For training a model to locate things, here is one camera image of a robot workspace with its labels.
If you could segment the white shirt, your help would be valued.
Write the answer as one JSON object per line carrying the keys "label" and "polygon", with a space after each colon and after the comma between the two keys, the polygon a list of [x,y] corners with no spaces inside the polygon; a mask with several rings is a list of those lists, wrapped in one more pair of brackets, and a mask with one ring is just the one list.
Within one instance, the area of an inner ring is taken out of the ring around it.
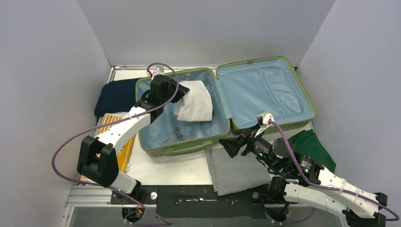
{"label": "white shirt", "polygon": [[211,95],[201,80],[180,83],[189,92],[179,101],[174,115],[183,122],[210,122],[213,117]]}

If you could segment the grey shirt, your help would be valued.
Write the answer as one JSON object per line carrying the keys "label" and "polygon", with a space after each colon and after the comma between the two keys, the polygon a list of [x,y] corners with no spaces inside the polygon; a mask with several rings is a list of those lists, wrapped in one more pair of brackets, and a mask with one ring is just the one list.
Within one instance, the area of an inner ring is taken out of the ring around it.
{"label": "grey shirt", "polygon": [[205,150],[205,157],[218,196],[242,192],[271,182],[267,168],[251,155],[231,158],[222,148]]}

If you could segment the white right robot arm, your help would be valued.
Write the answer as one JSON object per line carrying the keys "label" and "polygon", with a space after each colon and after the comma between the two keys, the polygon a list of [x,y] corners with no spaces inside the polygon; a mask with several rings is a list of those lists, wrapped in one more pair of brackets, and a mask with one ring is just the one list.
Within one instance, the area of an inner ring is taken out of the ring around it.
{"label": "white right robot arm", "polygon": [[264,201],[301,203],[325,210],[346,221],[349,227],[384,227],[388,197],[381,192],[363,191],[332,173],[312,158],[297,153],[286,138],[273,143],[261,135],[243,133],[220,139],[219,143],[231,158],[237,154],[254,154],[257,161],[273,174]]}

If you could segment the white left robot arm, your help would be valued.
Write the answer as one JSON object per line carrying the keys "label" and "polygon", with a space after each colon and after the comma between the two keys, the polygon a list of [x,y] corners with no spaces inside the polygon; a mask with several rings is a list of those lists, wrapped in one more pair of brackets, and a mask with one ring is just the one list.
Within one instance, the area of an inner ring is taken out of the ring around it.
{"label": "white left robot arm", "polygon": [[117,151],[163,113],[164,106],[177,103],[190,91],[166,75],[155,75],[150,88],[122,118],[96,137],[86,136],[80,146],[77,172],[105,188],[123,192],[129,203],[141,199],[141,183],[119,170]]}

